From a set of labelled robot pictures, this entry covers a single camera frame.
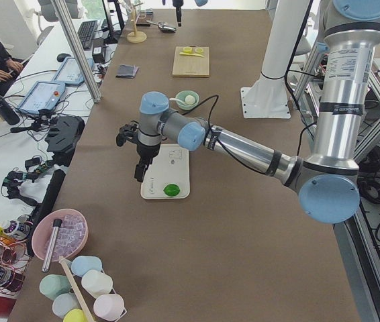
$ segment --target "egg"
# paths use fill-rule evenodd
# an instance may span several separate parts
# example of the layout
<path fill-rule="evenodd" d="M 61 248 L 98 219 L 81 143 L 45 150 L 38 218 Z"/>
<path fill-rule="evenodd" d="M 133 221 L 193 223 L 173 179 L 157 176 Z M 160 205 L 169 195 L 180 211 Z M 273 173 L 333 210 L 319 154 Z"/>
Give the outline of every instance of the egg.
<path fill-rule="evenodd" d="M 192 95 L 187 95 L 184 99 L 184 102 L 187 105 L 193 105 L 194 103 L 196 103 L 196 98 Z"/>

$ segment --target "wooden cutting board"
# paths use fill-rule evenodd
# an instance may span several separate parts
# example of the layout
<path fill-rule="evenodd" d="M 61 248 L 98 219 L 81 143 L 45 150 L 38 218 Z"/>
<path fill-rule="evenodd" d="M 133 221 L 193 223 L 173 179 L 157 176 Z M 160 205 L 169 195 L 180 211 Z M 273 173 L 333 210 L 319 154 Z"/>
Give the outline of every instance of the wooden cutting board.
<path fill-rule="evenodd" d="M 173 77 L 209 77 L 209 47 L 203 48 L 203 57 L 182 56 L 184 46 L 175 47 Z"/>

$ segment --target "pink cup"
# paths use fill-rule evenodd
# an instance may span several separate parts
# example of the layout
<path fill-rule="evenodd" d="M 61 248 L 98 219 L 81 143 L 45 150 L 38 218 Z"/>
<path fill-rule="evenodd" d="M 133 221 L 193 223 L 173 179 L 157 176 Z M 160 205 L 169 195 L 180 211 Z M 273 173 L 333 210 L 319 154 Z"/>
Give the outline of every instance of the pink cup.
<path fill-rule="evenodd" d="M 96 299 L 93 310 L 96 316 L 107 321 L 115 321 L 126 313 L 124 300 L 119 294 L 101 295 Z"/>

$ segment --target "pink bowl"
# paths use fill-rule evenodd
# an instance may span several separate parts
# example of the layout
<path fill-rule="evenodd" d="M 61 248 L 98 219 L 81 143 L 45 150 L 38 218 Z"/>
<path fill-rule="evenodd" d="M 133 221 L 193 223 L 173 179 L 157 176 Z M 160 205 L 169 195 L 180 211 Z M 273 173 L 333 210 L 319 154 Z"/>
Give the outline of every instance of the pink bowl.
<path fill-rule="evenodd" d="M 44 260 L 46 255 L 46 244 L 50 240 L 50 236 L 53 230 L 53 221 L 55 219 L 64 219 L 66 215 L 74 215 L 80 217 L 85 225 L 85 234 L 83 236 L 83 240 L 78 245 L 75 250 L 73 250 L 69 255 L 65 256 L 66 258 L 72 258 L 77 255 L 87 243 L 87 238 L 89 237 L 89 227 L 87 226 L 87 221 L 85 220 L 82 213 L 74 209 L 59 209 L 53 211 L 47 217 L 45 217 L 35 228 L 34 234 L 32 236 L 32 249 L 36 257 L 41 260 Z"/>

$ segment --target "computer mouse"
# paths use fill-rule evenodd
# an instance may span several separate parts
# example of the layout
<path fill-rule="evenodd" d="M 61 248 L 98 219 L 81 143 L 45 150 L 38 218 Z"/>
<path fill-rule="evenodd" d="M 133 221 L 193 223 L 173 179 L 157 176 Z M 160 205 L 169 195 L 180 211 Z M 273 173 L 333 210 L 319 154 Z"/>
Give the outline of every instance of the computer mouse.
<path fill-rule="evenodd" d="M 63 53 L 57 55 L 57 61 L 62 62 L 66 57 L 69 57 L 69 56 L 70 56 L 70 54 L 63 52 Z"/>

